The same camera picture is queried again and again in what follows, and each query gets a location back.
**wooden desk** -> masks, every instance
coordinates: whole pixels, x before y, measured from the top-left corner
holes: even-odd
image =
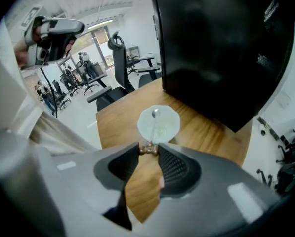
[[[140,113],[152,105],[169,105],[180,115],[180,132],[171,141],[184,147],[227,158],[242,166],[251,137],[252,122],[234,134],[162,90],[158,79],[132,92],[97,113],[102,148],[139,142],[145,143],[137,130]],[[159,203],[159,179],[162,177],[157,158],[139,157],[139,164],[126,185],[128,207],[144,222]]]

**black cable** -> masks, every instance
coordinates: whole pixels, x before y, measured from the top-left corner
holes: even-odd
[[[57,105],[56,105],[56,99],[55,99],[55,93],[54,93],[53,87],[50,85],[50,82],[49,82],[49,80],[47,79],[47,77],[46,77],[46,75],[45,75],[43,69],[40,68],[40,70],[42,71],[42,74],[43,74],[43,76],[45,77],[45,79],[46,79],[46,81],[47,81],[47,83],[48,83],[48,85],[49,85],[49,87],[50,87],[50,91],[52,92],[53,100],[54,100],[54,105],[55,105],[55,106],[54,106],[54,107],[55,107],[55,113],[56,113],[56,118],[57,118]]]

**ceiling light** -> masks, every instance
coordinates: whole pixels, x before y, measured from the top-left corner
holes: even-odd
[[[93,25],[93,26],[89,26],[89,27],[88,27],[88,30],[90,30],[90,29],[92,29],[92,28],[94,28],[94,27],[97,27],[97,26],[101,26],[101,25],[103,25],[103,24],[110,23],[110,22],[112,22],[112,21],[113,21],[113,19],[108,20],[108,21],[101,22],[101,23],[96,24],[96,25]]]

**window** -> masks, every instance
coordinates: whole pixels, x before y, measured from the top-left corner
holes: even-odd
[[[71,55],[78,53],[80,50],[84,48],[94,45],[94,40],[91,33],[86,33],[81,35],[73,45],[72,50],[70,51]]]
[[[95,34],[96,34],[99,45],[108,42],[109,39],[105,29],[96,31]]]

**ceiling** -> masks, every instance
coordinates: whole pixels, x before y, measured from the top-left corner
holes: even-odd
[[[135,0],[17,0],[5,16],[9,30],[18,28],[20,22],[35,5],[44,6],[51,16],[65,15],[79,19],[86,25],[117,18],[133,6]]]

